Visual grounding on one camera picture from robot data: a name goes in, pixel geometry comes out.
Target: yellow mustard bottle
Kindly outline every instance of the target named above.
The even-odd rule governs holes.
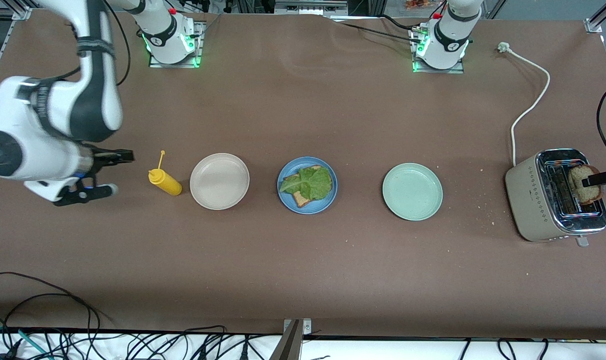
[[[163,155],[165,155],[165,150],[161,150],[161,159],[158,161],[158,167],[148,171],[147,177],[149,178],[150,183],[163,189],[163,191],[171,196],[177,196],[181,193],[182,186],[177,180],[170,176],[170,174],[161,169]]]

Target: plate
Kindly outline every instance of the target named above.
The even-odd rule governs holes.
[[[383,198],[389,210],[410,221],[421,221],[438,211],[443,187],[433,171],[421,164],[400,164],[383,181]]]
[[[324,199],[312,200],[304,207],[298,207],[292,194],[278,191],[280,189],[280,184],[287,176],[298,174],[299,169],[312,166],[326,167],[330,171],[330,177],[332,178],[332,189],[330,190],[330,193],[325,196]],[[283,170],[280,171],[280,174],[278,174],[278,179],[276,181],[276,191],[278,192],[278,197],[283,202],[283,205],[285,205],[288,209],[292,210],[295,213],[304,215],[318,214],[321,211],[325,210],[334,201],[334,198],[336,198],[336,193],[338,192],[338,189],[339,181],[337,180],[336,173],[334,173],[332,167],[329,166],[327,162],[311,156],[299,157],[298,159],[294,159],[288,162],[287,165],[285,165],[285,167],[283,168]]]
[[[238,204],[250,187],[250,172],[231,153],[214,153],[201,160],[189,178],[189,190],[201,207],[225,210]]]

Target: green plate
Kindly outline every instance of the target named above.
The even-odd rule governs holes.
[[[383,181],[383,198],[394,214],[406,220],[421,221],[440,208],[443,187],[431,170],[409,162],[387,173]]]

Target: toaster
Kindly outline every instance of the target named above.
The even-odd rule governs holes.
[[[507,193],[518,232],[531,242],[549,242],[576,237],[582,248],[586,235],[606,228],[605,203],[581,205],[572,194],[568,179],[573,167],[589,164],[574,148],[556,148],[537,153],[505,175]]]

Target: slice of bread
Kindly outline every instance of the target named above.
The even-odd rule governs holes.
[[[297,191],[297,192],[293,193],[292,196],[294,196],[294,200],[296,201],[296,205],[298,205],[299,208],[302,208],[302,207],[304,207],[305,205],[307,205],[307,204],[309,204],[311,202],[310,199],[304,198],[300,191]]]
[[[312,169],[316,170],[316,169],[320,169],[321,166],[320,165],[314,165],[314,166],[310,166]],[[300,175],[298,175],[298,173],[295,173],[294,175],[290,175],[288,177],[285,178],[285,180],[292,180],[293,178],[298,178]],[[294,200],[296,201],[296,205],[298,205],[299,208],[304,207],[305,205],[311,203],[312,201],[308,198],[304,198],[301,195],[300,191],[297,191],[295,193],[292,194],[292,196],[294,196]]]
[[[582,165],[570,169],[569,181],[572,193],[579,199],[581,205],[589,205],[603,197],[602,186],[584,187],[582,181],[591,175],[598,174],[597,168],[591,165]]]

